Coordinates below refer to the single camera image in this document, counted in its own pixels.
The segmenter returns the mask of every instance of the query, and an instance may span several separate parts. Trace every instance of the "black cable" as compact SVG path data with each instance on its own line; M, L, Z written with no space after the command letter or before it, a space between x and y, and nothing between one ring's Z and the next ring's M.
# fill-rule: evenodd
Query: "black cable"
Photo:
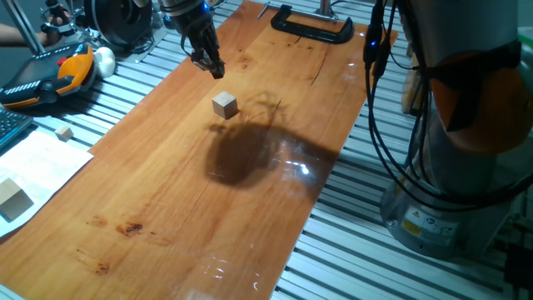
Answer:
M350 1L346 1L346 0L338 0L338 1L335 1L334 3L330 4L330 7L338 4L338 3L349 3Z
M418 93L420 92L420 90L421 90L421 85L416 87L415 93L411 101L411 106L416 101L416 98L418 98ZM416 115L415 125L413 126L413 130L411 132L411 139L409 139L409 146L407 147L407 162L409 163L409 168L411 168L413 175L415 176L417 180L420 180L420 177L416 173L415 166L413 165L412 148L413 148L413 143L415 142L415 136L416 136L416 132L418 131L418 123L420 122L421 116L422 116L422 110L419 109L418 114Z
M424 202L420 200L417 196L415 196L411 191L407 189L406 186L403 185L403 183L396 177L396 175L392 172L391 168L389 167L388 163L386 163L385 158L383 157L383 154L381 153L380 148L377 146L376 136L375 134L379 134L379 132L375 132L377 130L376 121L374 119L374 95L376 94L376 87L377 87L377 80L374 82L374 86L370 87L370 70L365 71L365 77L366 77L366 97L368 98L368 120L371 126L370 128L370 137L372 140L372 144L374 145L374 148L376 149L377 156L380 158L381 163L383 164L383 167L385 167L385 170L389 173L389 176L394 180L396 185L398 185L403 192L409 196L414 201L418 202L420 205L423 205L427 208L439 210L442 212L451 212L451 213L459 213L459 212L468 212L471 210L479 209L478 207L465 207L465 208L443 208L443 207L437 207L435 205L429 204L427 202Z
M421 104L421 110L422 114L424 115L422 118L422 125L421 125L421 136L420 136L420 145L418 149L418 163L420 164L420 170L422 173L422 177L424 180L426 180L427 183L431 183L431 180L429 176L427 176L426 167L424 167L424 146L426 143L426 132L427 132L427 121L429 119L429 96L430 96L430 89L429 89L429 83L427 80L425 80L422 83L422 104Z
M396 8L396 1L393 3L391 21L394 18L395 8ZM386 36L386 40L385 40L385 41L387 41L387 40L389 41L389 45L390 45L390 35L391 35L391 27L392 27L391 21L389 22L389 31L387 32L387 36ZM380 51L383 51L383 50L390 51L390 46L388 46L388 47L380 47ZM395 179L396 184L398 184L404 190L404 192L406 192L410 197L412 197L417 202L419 202L419 203L421 203L423 205L426 205L427 207L431 207L427 203L422 202L420 199L414 197L414 195L412 193L410 193L405 188L405 186L396 178L394 173L388 167L388 164L386 163L383 155L381 154L381 150L380 150L380 148L379 148L379 146L378 146L378 144L376 142L376 138L379 141L379 145L381 145L383 151L385 152L385 154L387 155L387 157L389 158L391 163L401 173L401 175L405 179L407 179L413 186L415 186L416 188L419 188L422 192L424 192L424 193L426 193L426 194L428 194L428 195L430 195L430 196L432 196L434 198L437 198L439 200L443 200L443 201L446 201L446 202L449 202L449 203L453 203L453 204L457 204L457 205L472 205L473 206L473 207L466 207L466 208L460 208L460 209L449 209L449 210L447 210L447 211L450 211L450 212L464 212L464 211L482 209L482 208L487 208L487 207L492 206L492 205L496 205L496 204L499 204L499 203L504 203L504 202L510 201L514 196L516 196L518 193L523 192L523 190L525 188L528 188L533 183L533 174L531 174L530 176L521 179L519 182L515 182L513 184L508 184L505 187L503 187L503 188L501 188L501 189L499 189L497 191L489 192L489 193L487 193L485 195L482 195L480 197L452 197L450 195L446 195L446 194L443 194L443 193L436 194L436 193L428 190L427 188L422 187L417 181L413 180L412 177L409 176L403 170L403 167L400 167L399 164L396 162L396 160L392 157L391 153L388 151L388 148L386 147L385 143L383 142L379 131L377 130L376 121L374 119L374 114L373 114L373 102L374 102L374 96L375 96L375 90L376 90L376 86L377 86L377 81L379 80L379 77L382 75L382 72L376 72L376 70L377 69L384 70L385 65L386 65L386 58L388 57L388 55L385 55L384 53L381 53L381 55L379 55L379 57L381 58L381 60L378 59L376 61L375 75L374 75L375 76L375 82L374 82L374 87L373 87L372 91L370 89L370 66L366 65L366 73L367 73L367 75L366 75L366 80L367 80L366 85L367 85L367 96L368 96L368 102L369 102L369 128L370 128L370 131L371 131L371 138L372 138L372 141L374 143L374 147L376 148L376 151L378 153L378 156L380 157L381 162L383 163L383 165L385 166L387 171L388 172L390 171L389 174L391 175L392 178Z
M383 24L383 32L385 32L385 35L387 35L387 31L385 30L385 24ZM394 57L394 54L391 52L389 53L391 55L391 58L392 58L392 61L400 68L404 69L404 70L418 70L418 67L406 67L402 64L400 64L396 58Z

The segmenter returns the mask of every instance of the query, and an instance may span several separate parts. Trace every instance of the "warning label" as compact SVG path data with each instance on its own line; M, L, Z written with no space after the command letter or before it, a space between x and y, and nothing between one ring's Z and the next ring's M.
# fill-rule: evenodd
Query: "warning label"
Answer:
M413 222L409 221L408 219L403 220L403 223L401 226L407 230L409 233L416 235L417 237L420 235L420 232L422 231L422 227L415 225Z
M456 235L458 225L458 222L440 220L419 208L409 207L401 227L427 242L447 246Z

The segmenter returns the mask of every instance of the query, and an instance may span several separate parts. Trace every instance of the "wooden board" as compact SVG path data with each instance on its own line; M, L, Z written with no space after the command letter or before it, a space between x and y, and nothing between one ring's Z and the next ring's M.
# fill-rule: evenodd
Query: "wooden board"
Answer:
M328 45L261 10L244 2L217 30L223 79L182 63L2 240L0 283L26 299L270 296L365 101L366 27ZM212 108L222 91L229 121Z

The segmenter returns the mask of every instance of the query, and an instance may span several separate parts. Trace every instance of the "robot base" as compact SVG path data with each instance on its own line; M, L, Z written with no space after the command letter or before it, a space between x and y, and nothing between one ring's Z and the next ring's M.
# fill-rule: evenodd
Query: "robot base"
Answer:
M406 187L430 205L461 208L436 200L409 183ZM381 217L391 235L416 253L439 259L478 258L507 219L511 204L509 201L475 211L443 212L419 204L392 184L381 200Z

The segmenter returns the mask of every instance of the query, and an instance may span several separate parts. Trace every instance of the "wooden cube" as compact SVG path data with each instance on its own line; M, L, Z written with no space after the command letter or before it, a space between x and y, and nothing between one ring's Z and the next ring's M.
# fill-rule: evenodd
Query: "wooden cube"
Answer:
M6 221L13 221L32 205L32 199L13 180L0 183L0 215Z
M69 126L61 126L55 131L55 133L57 135L57 138L59 138L60 141L64 141L64 142L71 139L72 136L74 135L74 133L72 133L72 130L70 129Z
M213 110L227 120L239 112L237 99L228 92L221 92L213 98Z

